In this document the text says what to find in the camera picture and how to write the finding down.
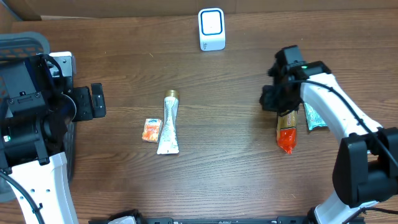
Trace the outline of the teal wet wipes packet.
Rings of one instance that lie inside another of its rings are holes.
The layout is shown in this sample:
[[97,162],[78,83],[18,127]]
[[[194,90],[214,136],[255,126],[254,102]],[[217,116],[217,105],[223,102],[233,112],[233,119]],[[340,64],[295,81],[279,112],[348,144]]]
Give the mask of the teal wet wipes packet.
[[326,122],[322,119],[322,117],[317,113],[317,111],[310,106],[308,103],[304,103],[305,117],[307,120],[308,130],[312,131],[315,128],[324,128],[327,127]]

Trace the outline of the white tube gold cap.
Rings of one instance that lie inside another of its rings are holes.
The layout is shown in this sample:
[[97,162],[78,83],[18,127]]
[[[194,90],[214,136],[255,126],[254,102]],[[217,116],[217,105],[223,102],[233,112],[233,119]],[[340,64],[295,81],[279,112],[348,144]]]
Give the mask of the white tube gold cap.
[[164,125],[160,135],[157,154],[178,154],[176,118],[179,105],[177,90],[167,90],[164,98]]

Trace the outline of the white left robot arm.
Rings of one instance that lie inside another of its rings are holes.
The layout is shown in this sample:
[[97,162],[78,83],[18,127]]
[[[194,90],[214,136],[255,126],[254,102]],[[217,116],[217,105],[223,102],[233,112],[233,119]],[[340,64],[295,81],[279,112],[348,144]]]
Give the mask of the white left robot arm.
[[100,83],[75,87],[70,52],[1,65],[1,177],[26,223],[76,223],[69,189],[75,123],[106,115]]

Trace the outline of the red spaghetti packet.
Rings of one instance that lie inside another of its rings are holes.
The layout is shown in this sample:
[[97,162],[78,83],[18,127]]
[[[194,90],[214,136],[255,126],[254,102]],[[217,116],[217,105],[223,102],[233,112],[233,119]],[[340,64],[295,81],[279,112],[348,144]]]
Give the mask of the red spaghetti packet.
[[287,154],[291,154],[297,145],[297,111],[277,117],[277,145]]

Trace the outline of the small orange tissue packet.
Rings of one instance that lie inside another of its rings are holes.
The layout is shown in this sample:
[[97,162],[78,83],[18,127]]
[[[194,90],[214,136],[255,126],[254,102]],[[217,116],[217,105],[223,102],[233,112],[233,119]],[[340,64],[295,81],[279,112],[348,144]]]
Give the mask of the small orange tissue packet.
[[162,120],[156,118],[147,118],[144,123],[142,140],[146,142],[158,142],[162,129]]

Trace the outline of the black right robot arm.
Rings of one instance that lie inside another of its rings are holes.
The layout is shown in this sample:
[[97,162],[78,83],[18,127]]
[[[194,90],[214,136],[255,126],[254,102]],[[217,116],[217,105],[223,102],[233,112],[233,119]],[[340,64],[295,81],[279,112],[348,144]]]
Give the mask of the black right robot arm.
[[383,128],[341,89],[322,62],[306,62],[296,45],[275,54],[262,88],[264,111],[294,123],[291,116],[308,103],[338,140],[332,173],[333,193],[304,217],[279,217],[278,223],[364,223],[361,213],[397,195],[397,128]]

